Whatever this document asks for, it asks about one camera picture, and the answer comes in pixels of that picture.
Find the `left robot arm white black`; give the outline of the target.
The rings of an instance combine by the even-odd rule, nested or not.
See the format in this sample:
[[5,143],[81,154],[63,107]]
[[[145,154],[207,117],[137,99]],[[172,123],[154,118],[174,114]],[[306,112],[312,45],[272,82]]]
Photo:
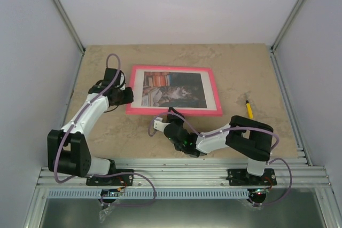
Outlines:
[[106,68],[104,78],[88,91],[84,104],[60,130],[51,130],[47,136],[48,168],[57,173],[77,177],[98,175],[105,184],[116,181],[114,161],[93,157],[87,137],[102,114],[113,106],[133,102],[131,87],[126,87],[125,75],[114,68]]

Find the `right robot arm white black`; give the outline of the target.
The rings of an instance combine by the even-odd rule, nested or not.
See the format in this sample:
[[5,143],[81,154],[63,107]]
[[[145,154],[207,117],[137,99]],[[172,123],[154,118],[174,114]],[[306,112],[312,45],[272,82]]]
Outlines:
[[161,131],[173,143],[177,151],[198,158],[213,151],[232,148],[248,158],[246,169],[229,170],[231,186],[267,185],[271,175],[265,174],[270,159],[272,140],[276,138],[271,126],[235,115],[230,122],[210,132],[188,132],[184,127],[185,117],[170,107],[166,121],[154,120],[154,130]]

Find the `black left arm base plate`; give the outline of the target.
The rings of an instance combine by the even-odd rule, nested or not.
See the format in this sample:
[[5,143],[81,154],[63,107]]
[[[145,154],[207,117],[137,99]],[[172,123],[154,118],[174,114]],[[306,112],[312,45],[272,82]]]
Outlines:
[[114,177],[91,177],[87,178],[86,185],[87,186],[120,186],[126,187],[131,186],[133,184],[134,175],[130,175],[127,173],[134,172],[133,169],[117,169],[114,173],[124,175],[114,176]]

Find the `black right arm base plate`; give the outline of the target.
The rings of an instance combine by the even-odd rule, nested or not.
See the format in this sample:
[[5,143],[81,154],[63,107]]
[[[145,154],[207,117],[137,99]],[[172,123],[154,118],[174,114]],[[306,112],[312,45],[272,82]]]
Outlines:
[[228,169],[226,180],[230,186],[273,186],[277,185],[274,169],[266,168],[263,175],[256,176],[247,169]]

